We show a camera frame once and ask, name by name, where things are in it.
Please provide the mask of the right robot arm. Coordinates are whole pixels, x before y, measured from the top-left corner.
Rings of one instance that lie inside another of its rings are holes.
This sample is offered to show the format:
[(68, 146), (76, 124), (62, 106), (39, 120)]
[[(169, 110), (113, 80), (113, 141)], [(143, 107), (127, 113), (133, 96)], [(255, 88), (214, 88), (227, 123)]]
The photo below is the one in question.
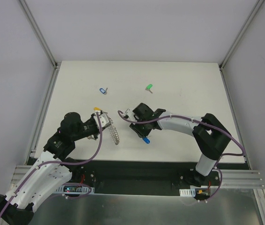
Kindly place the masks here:
[(127, 109), (124, 118), (133, 121), (130, 128), (140, 137), (146, 138), (154, 130), (171, 130), (195, 138), (201, 156), (193, 171), (183, 175), (185, 182), (200, 187), (210, 179), (210, 172), (228, 146), (228, 130), (210, 113), (197, 117), (198, 122), (179, 118), (165, 109), (153, 111), (140, 103), (135, 109)]

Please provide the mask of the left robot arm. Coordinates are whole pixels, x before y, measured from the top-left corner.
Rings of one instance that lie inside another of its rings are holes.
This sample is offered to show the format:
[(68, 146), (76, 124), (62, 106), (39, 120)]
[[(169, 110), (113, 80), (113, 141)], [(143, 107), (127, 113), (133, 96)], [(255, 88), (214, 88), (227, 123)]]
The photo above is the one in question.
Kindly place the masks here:
[(85, 122), (80, 114), (67, 113), (33, 166), (11, 190), (0, 194), (0, 220), (9, 225), (27, 225), (57, 188), (68, 181), (79, 181), (82, 173), (79, 168), (94, 157), (83, 162), (70, 159), (68, 156), (75, 149), (75, 142), (90, 136), (102, 140), (103, 130), (109, 126), (107, 113), (99, 109)]

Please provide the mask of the metal disc keyring holder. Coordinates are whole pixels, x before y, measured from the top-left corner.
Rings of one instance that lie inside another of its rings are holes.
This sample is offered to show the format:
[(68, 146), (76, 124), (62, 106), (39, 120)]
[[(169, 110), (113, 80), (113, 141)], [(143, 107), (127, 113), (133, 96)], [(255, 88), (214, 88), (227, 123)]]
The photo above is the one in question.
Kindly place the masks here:
[(110, 125), (108, 128), (109, 128), (110, 136), (114, 144), (118, 145), (120, 143), (120, 137), (119, 137), (116, 127), (114, 125)]

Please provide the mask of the key with solid blue tag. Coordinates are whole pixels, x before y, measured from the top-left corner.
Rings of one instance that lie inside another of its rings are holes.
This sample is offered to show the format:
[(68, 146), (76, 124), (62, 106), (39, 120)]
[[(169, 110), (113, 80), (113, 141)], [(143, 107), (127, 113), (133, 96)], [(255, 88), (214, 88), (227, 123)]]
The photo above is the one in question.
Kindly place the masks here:
[(150, 136), (143, 137), (142, 140), (143, 140), (146, 144), (150, 144)]

